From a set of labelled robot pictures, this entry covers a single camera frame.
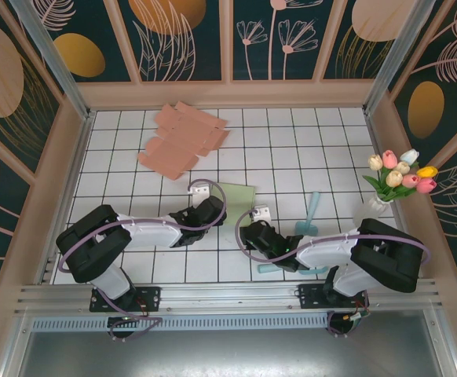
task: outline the green leaf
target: green leaf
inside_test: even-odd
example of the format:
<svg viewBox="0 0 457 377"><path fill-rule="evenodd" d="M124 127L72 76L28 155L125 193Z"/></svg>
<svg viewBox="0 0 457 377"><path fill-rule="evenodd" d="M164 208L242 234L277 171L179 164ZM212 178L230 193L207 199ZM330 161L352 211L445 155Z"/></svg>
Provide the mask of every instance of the green leaf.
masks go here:
<svg viewBox="0 0 457 377"><path fill-rule="evenodd" d="M378 181L375 178L370 177L369 175L364 175L363 178L366 179L367 182L370 185L372 185L375 190L380 190L381 189L380 184L378 183Z"/></svg>
<svg viewBox="0 0 457 377"><path fill-rule="evenodd" d="M407 196L410 196L411 194L413 194L414 192L416 192L417 189L414 187L414 188L410 188L408 191L406 191L403 196L406 198Z"/></svg>
<svg viewBox="0 0 457 377"><path fill-rule="evenodd" d="M407 190L409 190L408 187L404 187L403 185L399 185L399 186L397 186L397 187L394 189L394 192L395 192L396 194L401 194L401 193L403 193L403 192L406 192Z"/></svg>

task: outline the flower vase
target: flower vase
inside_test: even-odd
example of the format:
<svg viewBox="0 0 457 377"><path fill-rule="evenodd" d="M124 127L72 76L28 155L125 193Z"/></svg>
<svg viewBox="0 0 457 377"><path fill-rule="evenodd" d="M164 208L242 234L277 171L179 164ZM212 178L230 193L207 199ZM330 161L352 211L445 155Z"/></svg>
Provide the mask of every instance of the flower vase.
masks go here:
<svg viewBox="0 0 457 377"><path fill-rule="evenodd" d="M377 193L374 193L374 195L369 200L365 201L354 214L354 225L359 227L365 218L378 218L392 202L392 200L385 202L377 196Z"/></svg>

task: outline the flattened cardboard box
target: flattened cardboard box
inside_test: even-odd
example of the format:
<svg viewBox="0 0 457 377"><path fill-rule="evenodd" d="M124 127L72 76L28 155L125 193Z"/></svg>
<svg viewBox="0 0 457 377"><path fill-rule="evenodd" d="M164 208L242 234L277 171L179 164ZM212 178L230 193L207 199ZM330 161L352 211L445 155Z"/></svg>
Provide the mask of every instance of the flattened cardboard box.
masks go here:
<svg viewBox="0 0 457 377"><path fill-rule="evenodd" d="M191 108L182 102L176 105L181 111L168 104L155 117L159 128L155 131L164 140L198 156L220 148L229 131L223 130L226 120Z"/></svg>

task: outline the grid tile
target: grid tile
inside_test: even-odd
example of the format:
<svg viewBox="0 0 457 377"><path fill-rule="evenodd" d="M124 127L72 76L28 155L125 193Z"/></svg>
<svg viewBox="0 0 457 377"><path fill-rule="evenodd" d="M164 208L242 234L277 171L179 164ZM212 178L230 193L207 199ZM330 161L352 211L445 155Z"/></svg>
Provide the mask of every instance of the grid tile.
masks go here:
<svg viewBox="0 0 457 377"><path fill-rule="evenodd" d="M273 127L270 129L270 141L273 147L294 147L296 141L292 127Z"/></svg>
<svg viewBox="0 0 457 377"><path fill-rule="evenodd" d="M220 182L231 183L233 185L245 185L246 184L246 171L245 170L223 170L218 173L218 180Z"/></svg>
<svg viewBox="0 0 457 377"><path fill-rule="evenodd" d="M321 140L324 146L347 145L344 127L320 127Z"/></svg>
<svg viewBox="0 0 457 377"><path fill-rule="evenodd" d="M218 252L189 251L187 253L187 283L218 281Z"/></svg>
<svg viewBox="0 0 457 377"><path fill-rule="evenodd" d="M243 148L218 149L218 159L221 170L241 170L245 167Z"/></svg>
<svg viewBox="0 0 457 377"><path fill-rule="evenodd" d="M227 128L243 126L243 110L240 108L221 108L218 117L227 121Z"/></svg>
<svg viewBox="0 0 457 377"><path fill-rule="evenodd" d="M224 251L218 255L220 282L250 281L250 259L241 251Z"/></svg>
<svg viewBox="0 0 457 377"><path fill-rule="evenodd" d="M341 126L342 119L337 108L317 108L317 122L320 126Z"/></svg>
<svg viewBox="0 0 457 377"><path fill-rule="evenodd" d="M292 108L295 126L317 126L316 112L313 108Z"/></svg>
<svg viewBox="0 0 457 377"><path fill-rule="evenodd" d="M144 122L143 122L143 128L151 128L155 130L158 125L155 123L155 116L159 114L160 110L147 110L144 112Z"/></svg>
<svg viewBox="0 0 457 377"><path fill-rule="evenodd" d="M247 169L272 169L270 148L245 148L245 153Z"/></svg>
<svg viewBox="0 0 457 377"><path fill-rule="evenodd" d="M299 147L316 147L322 145L319 127L295 127L294 133L297 138L297 146Z"/></svg>
<svg viewBox="0 0 457 377"><path fill-rule="evenodd" d="M110 171L135 171L137 165L140 165L137 161L137 150L114 151Z"/></svg>
<svg viewBox="0 0 457 377"><path fill-rule="evenodd" d="M298 154L300 155L302 169L326 167L323 147L300 147Z"/></svg>
<svg viewBox="0 0 457 377"><path fill-rule="evenodd" d="M272 226L293 235L304 220L312 192L321 192L313 218L320 236L346 232L356 209L373 195L363 175L373 153L360 109L253 108L210 109L227 119L230 134L221 148L200 157L192 171L171 181L137 163L155 137L156 110L99 112L72 200L69 223L102 203L117 213L156 218L186 208L188 183L197 178L254 186L255 205L266 204ZM392 209L381 221L395 226ZM136 284L211 283L265 280L315 280L326 274L259 273L238 251L234 226L211 229L189 247L141 246L122 253L117 264ZM69 274L55 284L73 284Z"/></svg>
<svg viewBox="0 0 457 377"><path fill-rule="evenodd" d="M361 108L340 108L340 114L344 126L364 126L366 124Z"/></svg>
<svg viewBox="0 0 457 377"><path fill-rule="evenodd" d="M120 114L119 129L135 129L141 130L143 128L144 111L126 111Z"/></svg>
<svg viewBox="0 0 457 377"><path fill-rule="evenodd" d="M103 196L107 173L80 174L77 196Z"/></svg>
<svg viewBox="0 0 457 377"><path fill-rule="evenodd" d="M116 130L119 126L120 112L97 112L94 130Z"/></svg>
<svg viewBox="0 0 457 377"><path fill-rule="evenodd" d="M293 126L291 110L289 108L268 108L269 126Z"/></svg>
<svg viewBox="0 0 457 377"><path fill-rule="evenodd" d="M272 170L248 170L246 176L247 185L253 186L256 193L274 192L274 174Z"/></svg>
<svg viewBox="0 0 457 377"><path fill-rule="evenodd" d="M274 169L297 169L298 154L296 148L272 148Z"/></svg>
<svg viewBox="0 0 457 377"><path fill-rule="evenodd" d="M345 127L349 145L371 145L370 133L366 126Z"/></svg>
<svg viewBox="0 0 457 377"><path fill-rule="evenodd" d="M303 192L300 170L276 170L276 192Z"/></svg>
<svg viewBox="0 0 457 377"><path fill-rule="evenodd" d="M139 149L141 130L118 130L114 149Z"/></svg>
<svg viewBox="0 0 457 377"><path fill-rule="evenodd" d="M184 283L185 251L156 252L152 283Z"/></svg>
<svg viewBox="0 0 457 377"><path fill-rule="evenodd" d="M245 108L243 122L245 127L267 127L267 111L264 108Z"/></svg>
<svg viewBox="0 0 457 377"><path fill-rule="evenodd" d="M95 149L113 149L113 143L115 142L115 130L94 130L90 135L89 150Z"/></svg>
<svg viewBox="0 0 457 377"><path fill-rule="evenodd" d="M267 128L245 128L244 143L247 147L269 147Z"/></svg>

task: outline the purple cable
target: purple cable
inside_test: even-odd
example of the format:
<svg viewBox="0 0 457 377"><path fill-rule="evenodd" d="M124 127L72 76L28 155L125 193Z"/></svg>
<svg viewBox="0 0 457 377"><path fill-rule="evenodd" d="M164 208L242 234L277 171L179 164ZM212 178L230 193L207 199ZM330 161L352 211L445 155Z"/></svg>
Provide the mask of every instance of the purple cable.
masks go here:
<svg viewBox="0 0 457 377"><path fill-rule="evenodd" d="M241 242L241 239L239 237L240 223L248 214L251 214L251 213L254 213L254 210L248 210L248 211L244 212L244 214L237 220L237 222L236 222L236 242L237 242L237 245L239 246L239 249L248 258L253 259L256 262L274 263L274 262L282 261L283 259L286 259L286 258L290 257L291 255L295 255L298 252L305 250L310 245L317 245L319 243L325 243L325 242L330 242L330 241L345 241L345 240L385 240L385 241L397 241L397 242L401 242L401 243L407 243L409 245L418 247L426 252L426 258L423 261L421 261L421 263L420 263L421 265L425 265L431 259L430 249L428 249L425 245L423 245L420 242L417 242L414 240L409 240L408 238L403 238L403 237L398 237L398 236L386 236L386 235L379 235L379 234L351 234L351 235L344 235L344 236L324 237L324 238L320 238L318 240L314 240L312 238L310 240L310 243L306 243L305 245L297 247L296 249L294 249L286 254L283 254L280 257L276 257L276 258L272 258L272 259L254 257L253 255L250 254L249 251L246 250L245 246L243 245L243 243Z"/></svg>
<svg viewBox="0 0 457 377"><path fill-rule="evenodd" d="M211 228L213 225L218 223L221 218L223 217L226 209L227 209L227 197L225 196L225 193L223 192L223 189L220 187L220 185L216 182L210 181L209 179L195 179L190 185L188 185L188 190L192 187L193 184L197 182L206 182L209 183L210 185L213 185L216 187L218 190L220 190L221 197L223 198L223 207L221 209L220 214L216 219L213 220L208 225L203 225L200 227L192 227L192 226L186 226L186 225L180 225L177 224L176 222L171 222L171 221L164 221L164 220L159 220L156 218L135 218L135 219L129 219L129 220L120 220L120 221L115 221L111 222L109 224L103 225L100 228L93 230L91 233L83 237L79 242L77 242L75 245L73 245L67 252L66 254L63 255L63 258L59 261L59 264L57 265L57 269L59 269L62 273L69 273L69 269L63 268L63 264L66 262L66 260L72 255L79 247L81 247L85 242L90 240L91 238L95 237L101 232L104 232L107 229L114 228L116 226L120 225L130 225L130 224L144 224L144 223L149 223L149 224L162 224L162 225L169 225L177 229L184 229L184 230L192 230L192 231L198 231L198 230L206 230Z"/></svg>
<svg viewBox="0 0 457 377"><path fill-rule="evenodd" d="M57 265L57 269L59 269L62 273L69 273L70 270L69 269L64 269L63 268L63 264L66 262L66 260L68 259L68 257L70 255L72 255L79 247L81 247L85 242L87 242L88 240L90 240L91 238L95 237L97 234L107 230L107 229L110 229L110 228L114 228L116 226L120 226L120 225L129 225L129 224L144 224L144 223L150 223L150 224L162 224L162 225L169 225L169 226L172 226L174 228L177 228L177 229L184 229L184 230L192 230L192 231L199 231L199 230L206 230L206 229L209 229L211 228L213 225L217 224L221 218L223 217L223 215L225 214L226 210L227 210L227 196L225 195L223 189L220 187L220 185L216 182L213 182L213 181L210 181L209 179L195 179L194 181L192 181L190 183L190 185L188 185L188 190L197 182L206 182L210 185L213 185L214 187L216 187L218 190L220 190L220 193L221 193L221 197L223 199L223 207L221 208L221 212L220 214L218 215L218 217L216 219L213 220L213 222L211 222L210 224L207 224L207 225L203 225L203 226L200 226L200 227L191 227L191 226L186 226L186 225L180 225L180 224L177 224L175 222L171 222L171 221L164 221L164 220L159 220L159 219L153 219L153 218L136 218L136 219L130 219L130 220L121 220L121 221L115 221L115 222L111 222L109 224L106 224L106 225L103 225L101 226L100 228L92 231L91 233L89 233L88 235L86 235L85 237L83 237L79 242L77 242L75 245L73 245L67 252L65 255L63 255L63 258L61 258L61 260L59 261L59 264ZM121 313L121 314L124 314L125 316L127 317L131 317L131 318L134 318L135 320L153 320L155 321L153 324L151 324L150 326L148 326L147 328L145 328L143 331L139 331L138 333L134 333L124 339L122 339L122 342L125 342L126 339L135 339L135 338L138 338L144 334L146 334L147 332L149 332L152 328L154 328L155 326L157 326L158 324L160 324L163 319L160 318L160 317L143 317L143 316L136 316L132 313L129 313L123 309L120 309L116 304L114 304L110 298L108 298L108 296L103 292L101 291L99 288L97 289L98 292L100 293L101 297L103 298L103 300L106 301L107 304L110 305L110 307L112 307L114 310L116 310L117 312ZM128 322L127 320L120 320L120 321L117 321L115 322L112 327L110 328L110 335L112 336L113 340L115 341L116 339L118 339L114 333L113 333L113 330L115 329L116 326L120 325L120 324L123 324L123 323L126 323Z"/></svg>

